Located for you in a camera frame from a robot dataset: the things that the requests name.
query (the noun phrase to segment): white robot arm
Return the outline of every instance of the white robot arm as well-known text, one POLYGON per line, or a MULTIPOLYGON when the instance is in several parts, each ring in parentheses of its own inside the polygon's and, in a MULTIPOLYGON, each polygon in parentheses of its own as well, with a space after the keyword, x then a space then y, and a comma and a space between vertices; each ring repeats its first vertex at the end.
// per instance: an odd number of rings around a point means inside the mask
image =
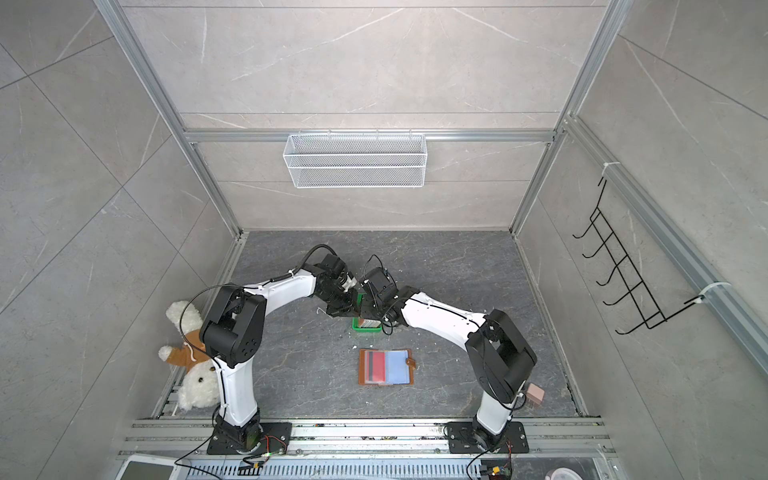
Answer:
POLYGON ((400 324, 424 329, 465 350, 484 389, 473 422, 474 440, 484 450, 497 448, 515 398, 536 363, 536 355, 509 317, 500 310, 488 314, 461 310, 410 286, 398 289, 383 266, 362 278, 366 295, 360 304, 356 285, 346 264, 322 245, 282 276, 220 290, 200 329, 200 339, 219 374, 219 435, 241 452, 257 444, 261 431, 253 395, 253 354, 261 344, 264 317, 294 300, 317 296, 327 303, 326 313, 331 316, 361 316, 390 328, 400 324), (321 263, 306 263, 320 247, 331 253, 321 263))

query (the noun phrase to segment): wire basket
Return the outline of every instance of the wire basket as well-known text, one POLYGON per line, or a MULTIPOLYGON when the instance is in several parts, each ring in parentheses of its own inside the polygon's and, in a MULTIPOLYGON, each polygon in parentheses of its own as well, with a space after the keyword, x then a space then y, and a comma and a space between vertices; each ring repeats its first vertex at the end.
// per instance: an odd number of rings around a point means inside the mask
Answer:
POLYGON ((422 134, 294 134, 283 158, 296 188, 423 187, 422 134))

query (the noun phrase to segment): wall hook rack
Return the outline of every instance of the wall hook rack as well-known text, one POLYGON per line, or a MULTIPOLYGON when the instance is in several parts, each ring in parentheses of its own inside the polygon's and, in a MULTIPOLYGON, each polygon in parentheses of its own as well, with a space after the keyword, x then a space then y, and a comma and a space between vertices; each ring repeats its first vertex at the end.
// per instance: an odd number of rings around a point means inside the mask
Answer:
POLYGON ((634 303, 635 308, 637 308, 637 312, 640 314, 640 317, 643 319, 642 322, 638 323, 636 326, 632 327, 628 331, 626 331, 626 332, 619 332, 618 330, 615 330, 616 333, 618 333, 619 335, 627 335, 628 333, 632 333, 635 330, 639 329, 643 325, 645 325, 649 330, 650 329, 654 329, 657 326, 661 325, 662 323, 668 321, 672 317, 676 316, 677 314, 682 313, 685 310, 688 310, 689 308, 691 308, 692 306, 696 305, 697 303, 700 303, 701 300, 703 300, 704 295, 702 293, 700 293, 699 295, 696 295, 695 297, 693 297, 693 298, 691 298, 689 300, 686 300, 684 302, 683 307, 680 308, 677 312, 672 313, 671 315, 666 315, 664 312, 661 311, 661 307, 659 307, 659 304, 656 301, 656 299, 654 298, 653 293, 650 291, 650 288, 648 288, 648 285, 645 283, 645 279, 643 278, 642 275, 640 275, 640 271, 634 265, 634 261, 629 256, 629 252, 627 252, 627 249, 624 248, 624 244, 621 242, 621 239, 616 234, 616 231, 614 230, 614 228, 611 226, 611 223, 608 221, 606 216, 603 215, 602 210, 600 210, 600 200, 603 199, 603 192, 605 192, 605 184, 606 184, 605 177, 602 177, 600 179, 600 182, 598 182, 598 187, 602 186, 602 188, 600 190, 600 196, 598 197, 598 204, 595 205, 594 210, 592 211, 592 213, 589 216, 589 220, 590 220, 589 227, 587 227, 587 229, 581 235, 579 235, 579 236, 574 235, 573 238, 577 238, 577 239, 578 238, 583 238, 584 235, 586 235, 589 232, 589 230, 594 229, 595 233, 597 233, 598 237, 600 237, 600 240, 601 240, 602 243, 600 244, 598 249, 595 250, 594 253, 592 253, 591 255, 584 255, 583 253, 581 255, 584 258, 592 258, 595 255, 597 255, 598 252, 600 252, 600 250, 605 248, 605 250, 608 252, 608 256, 611 258, 611 262, 613 262, 613 264, 614 264, 614 267, 611 269, 611 273, 608 275, 608 280, 605 280, 604 283, 601 283, 601 282, 598 282, 597 280, 595 280, 595 283, 597 285, 600 285, 600 286, 606 286, 606 285, 608 285, 610 283, 611 279, 613 279, 614 274, 616 272, 618 272, 619 273, 619 277, 621 278, 621 281, 624 283, 624 286, 627 288, 627 292, 624 295, 622 295, 621 297, 619 297, 618 300, 616 300, 615 302, 612 302, 612 303, 606 303, 604 301, 603 304, 605 304, 607 306, 616 305, 617 303, 619 303, 620 301, 625 299, 627 296, 629 296, 632 299, 632 302, 634 303), (608 229, 610 231, 610 233, 608 235, 603 235, 603 233, 598 229, 598 226, 595 224, 595 222, 597 221, 598 218, 602 218, 603 221, 605 222, 605 224, 608 225, 608 229), (616 239, 616 241, 619 244, 619 247, 621 247, 621 254, 620 255, 614 255, 614 253, 611 252, 611 249, 608 248, 607 243, 611 239, 611 237, 616 239), (629 286, 629 283, 627 283, 627 279, 624 277, 624 274, 621 272, 621 269, 619 268, 619 266, 623 262, 629 262, 629 264, 634 269, 634 272, 637 274, 637 278, 640 279, 640 281, 637 282, 637 284, 635 284, 634 286, 629 286), (640 287, 645 288, 645 291, 647 292, 647 294, 650 297, 650 299, 653 301, 654 306, 656 308, 656 312, 653 313, 652 315, 650 315, 648 318, 646 318, 646 316, 643 314, 643 310, 640 308, 640 305, 637 304, 637 299, 634 297, 634 293, 633 292, 636 289, 640 288, 640 287), (659 321, 657 321, 656 323, 653 323, 653 324, 650 323, 651 320, 653 320, 654 318, 657 318, 659 316, 661 317, 661 320, 659 320, 659 321))

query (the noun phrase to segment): aluminum rail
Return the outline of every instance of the aluminum rail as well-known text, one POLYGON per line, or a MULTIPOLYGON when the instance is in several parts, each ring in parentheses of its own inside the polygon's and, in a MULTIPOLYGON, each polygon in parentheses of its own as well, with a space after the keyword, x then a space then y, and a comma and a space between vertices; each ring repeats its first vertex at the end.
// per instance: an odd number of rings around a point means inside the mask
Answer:
POLYGON ((536 171, 533 174, 533 178, 528 183, 528 188, 523 195, 523 199, 520 202, 518 211, 515 214, 515 218, 512 221, 512 225, 509 226, 509 231, 512 235, 517 236, 520 234, 520 230, 525 223, 525 219, 528 218, 528 214, 533 208, 533 203, 536 201, 538 192, 541 190, 541 185, 544 184, 544 180, 547 178, 554 158, 560 150, 562 144, 562 131, 563 122, 566 117, 577 114, 581 109, 584 99, 587 97, 594 78, 597 77, 600 67, 603 65, 603 61, 608 55, 608 51, 614 44, 616 35, 619 32, 624 23, 624 19, 629 13, 629 9, 632 6, 633 0, 612 0, 606 8, 605 16, 602 23, 598 28, 598 33, 594 36, 592 45, 587 53, 587 58, 584 60, 584 64, 581 66, 574 87, 571 89, 570 95, 565 102, 565 107, 560 113, 560 118, 555 125, 554 131, 556 132, 553 143, 548 145, 544 154, 541 156, 541 160, 538 162, 536 171))
MULTIPOLYGON (((567 117, 564 125, 566 132, 600 169, 605 164, 618 162, 578 116, 567 117)), ((616 163, 606 166, 604 176, 611 181, 624 202, 695 291, 725 281, 623 165, 616 163)), ((704 303, 768 379, 768 327, 763 320, 731 286, 718 286, 709 290, 704 303)))
MULTIPOLYGON (((444 425, 471 419, 273 419, 292 422, 288 455, 313 458, 423 458, 449 453, 444 425)), ((525 426, 531 452, 521 457, 615 457, 601 419, 515 419, 525 426)), ((134 421, 121 456, 143 452, 189 452, 211 433, 208 419, 134 421)), ((191 458, 216 458, 201 449, 191 458)))
POLYGON ((184 132, 189 142, 251 142, 274 141, 284 142, 289 135, 294 134, 421 134, 428 141, 541 141, 551 142, 554 131, 537 128, 512 129, 308 129, 308 130, 274 130, 274 129, 193 129, 184 132))
POLYGON ((114 37, 118 40, 118 44, 123 48, 125 56, 128 57, 128 62, 131 63, 134 71, 136 71, 136 75, 147 90, 154 106, 168 125, 181 151, 192 166, 194 173, 200 179, 206 192, 208 192, 208 196, 219 211, 219 215, 221 215, 224 223, 230 229, 232 236, 238 237, 242 233, 242 229, 240 229, 232 209, 224 199, 224 195, 219 190, 218 183, 209 172, 200 152, 184 139, 184 127, 181 124, 177 110, 147 59, 144 49, 141 47, 133 28, 128 23, 123 9, 116 0, 94 0, 94 2, 101 16, 104 17, 104 21, 107 22, 112 33, 114 33, 114 37))

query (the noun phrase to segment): stuffed toy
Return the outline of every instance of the stuffed toy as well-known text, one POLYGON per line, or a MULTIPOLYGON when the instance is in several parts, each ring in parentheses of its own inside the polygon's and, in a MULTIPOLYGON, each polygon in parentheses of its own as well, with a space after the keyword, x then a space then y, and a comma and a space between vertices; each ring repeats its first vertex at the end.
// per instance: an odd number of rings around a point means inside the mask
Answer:
MULTIPOLYGON (((179 318, 187 302, 174 302, 165 311, 165 316, 179 328, 179 318)), ((181 319, 181 331, 187 337, 187 341, 198 349, 205 351, 205 345, 200 341, 200 328, 203 319, 194 305, 189 305, 181 319)), ((219 402, 219 383, 216 378, 216 369, 213 360, 200 350, 196 350, 190 344, 184 342, 181 348, 166 345, 157 352, 161 360, 171 365, 183 366, 187 374, 179 388, 179 408, 189 410, 193 407, 206 408, 219 402)))

